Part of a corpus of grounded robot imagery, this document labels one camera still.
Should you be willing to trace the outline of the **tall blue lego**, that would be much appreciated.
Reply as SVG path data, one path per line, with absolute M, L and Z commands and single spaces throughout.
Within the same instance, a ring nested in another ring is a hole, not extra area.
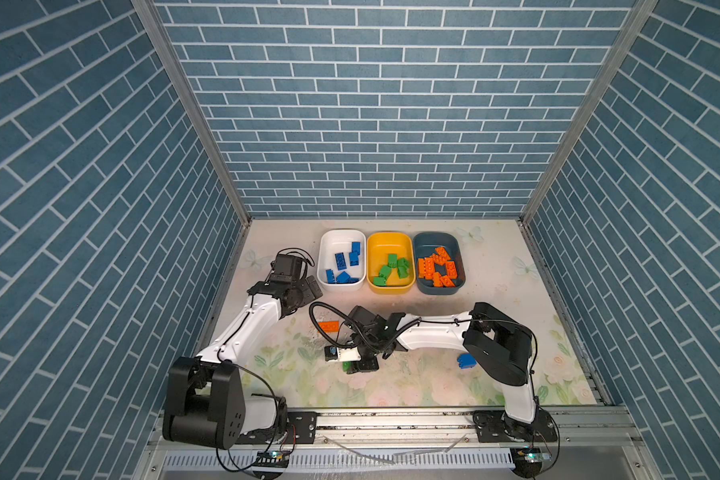
M 347 264 L 343 252 L 335 254 L 336 267 L 338 270 L 346 270 Z

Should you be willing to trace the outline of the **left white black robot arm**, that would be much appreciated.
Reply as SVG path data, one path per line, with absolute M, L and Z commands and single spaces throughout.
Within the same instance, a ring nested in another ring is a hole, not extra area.
M 276 323 L 322 296 L 300 248 L 284 249 L 266 279 L 247 290 L 230 325 L 193 357 L 168 372 L 162 433 L 169 441 L 228 450 L 238 439 L 268 442 L 287 426 L 287 404 L 274 393 L 246 394 L 241 373 Z

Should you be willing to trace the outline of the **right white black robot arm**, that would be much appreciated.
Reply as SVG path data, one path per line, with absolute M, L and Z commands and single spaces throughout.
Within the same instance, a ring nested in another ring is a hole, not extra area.
M 557 440 L 553 417 L 539 405 L 533 383 L 538 340 L 531 329 L 493 305 L 477 302 L 465 312 L 421 316 L 398 312 L 385 318 L 362 306 L 345 314 L 325 302 L 309 306 L 309 318 L 328 341 L 328 362 L 341 362 L 349 374 L 373 372 L 378 359 L 395 352 L 443 349 L 465 353 L 499 383 L 504 396 L 502 421 L 516 441 Z

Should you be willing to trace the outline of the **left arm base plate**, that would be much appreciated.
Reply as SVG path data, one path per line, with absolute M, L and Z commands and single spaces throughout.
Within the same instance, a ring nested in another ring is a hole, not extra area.
M 273 426 L 242 433 L 236 445 L 268 445 L 271 439 L 274 443 L 313 444 L 317 418 L 318 414 L 314 411 L 279 413 Z

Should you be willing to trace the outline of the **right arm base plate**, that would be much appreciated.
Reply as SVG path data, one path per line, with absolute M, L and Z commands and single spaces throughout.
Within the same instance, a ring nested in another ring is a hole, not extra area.
M 554 418 L 546 410 L 539 408 L 532 423 L 526 424 L 513 420 L 504 411 L 480 410 L 472 415 L 480 443 L 546 441 L 559 439 Z

